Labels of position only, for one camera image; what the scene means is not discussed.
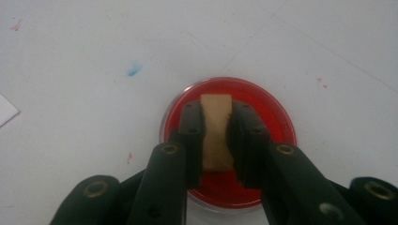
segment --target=white surface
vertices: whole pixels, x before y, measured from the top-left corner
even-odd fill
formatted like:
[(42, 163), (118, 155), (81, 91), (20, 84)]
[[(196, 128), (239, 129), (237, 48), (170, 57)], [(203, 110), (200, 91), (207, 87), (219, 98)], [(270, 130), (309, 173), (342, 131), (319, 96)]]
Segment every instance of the white surface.
[[(0, 90), (23, 113), (0, 128), (0, 224), (47, 224), (86, 177), (141, 171), (170, 101), (214, 76), (276, 97), (327, 178), (398, 186), (397, 23), (388, 0), (3, 0)], [(187, 219), (242, 223), (267, 224)]]
[(14, 115), (18, 114), (18, 112), (17, 108), (11, 105), (11, 103), (0, 94), (0, 127)]

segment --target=white paper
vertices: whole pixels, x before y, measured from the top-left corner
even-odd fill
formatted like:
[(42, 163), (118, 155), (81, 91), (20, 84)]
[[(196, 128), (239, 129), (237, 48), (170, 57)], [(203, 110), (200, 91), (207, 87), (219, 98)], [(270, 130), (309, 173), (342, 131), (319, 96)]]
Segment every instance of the white paper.
[(20, 111), (0, 94), (0, 127)]

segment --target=red dish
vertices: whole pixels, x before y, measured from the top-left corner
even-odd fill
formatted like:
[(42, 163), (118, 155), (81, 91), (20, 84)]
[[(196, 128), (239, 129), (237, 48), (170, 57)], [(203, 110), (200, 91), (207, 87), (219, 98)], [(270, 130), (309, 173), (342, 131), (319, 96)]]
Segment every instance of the red dish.
[[(213, 78), (187, 88), (172, 102), (163, 119), (163, 140), (167, 140), (171, 128), (179, 127), (182, 106), (199, 100), (203, 94), (228, 94), (233, 100), (252, 105), (267, 125), (274, 142), (297, 144), (292, 122), (275, 97), (251, 82), (236, 78)], [(190, 193), (204, 203), (221, 208), (243, 209), (260, 204), (260, 190), (243, 188), (237, 182), (235, 171), (204, 172), (202, 185)]]

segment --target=red paint mark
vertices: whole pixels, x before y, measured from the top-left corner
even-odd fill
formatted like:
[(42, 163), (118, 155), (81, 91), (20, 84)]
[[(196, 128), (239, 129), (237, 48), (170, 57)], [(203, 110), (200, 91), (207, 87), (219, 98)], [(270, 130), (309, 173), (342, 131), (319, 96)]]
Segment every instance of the red paint mark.
[(129, 159), (127, 161), (127, 164), (130, 164), (132, 162), (132, 153), (129, 153)]
[(13, 27), (10, 27), (9, 29), (18, 31), (20, 29), (22, 23), (23, 23), (23, 19), (20, 19), (17, 24), (15, 24)]

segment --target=tabletop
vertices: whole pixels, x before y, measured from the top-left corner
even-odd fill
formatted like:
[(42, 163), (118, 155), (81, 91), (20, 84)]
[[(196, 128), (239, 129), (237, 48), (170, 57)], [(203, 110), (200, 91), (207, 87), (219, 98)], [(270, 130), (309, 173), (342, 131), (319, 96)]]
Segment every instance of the tabletop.
[[(0, 224), (48, 224), (85, 178), (145, 168), (161, 119), (212, 77), (255, 83), (328, 179), (398, 186), (398, 2), (0, 3)], [(189, 202), (187, 224), (268, 224)]]

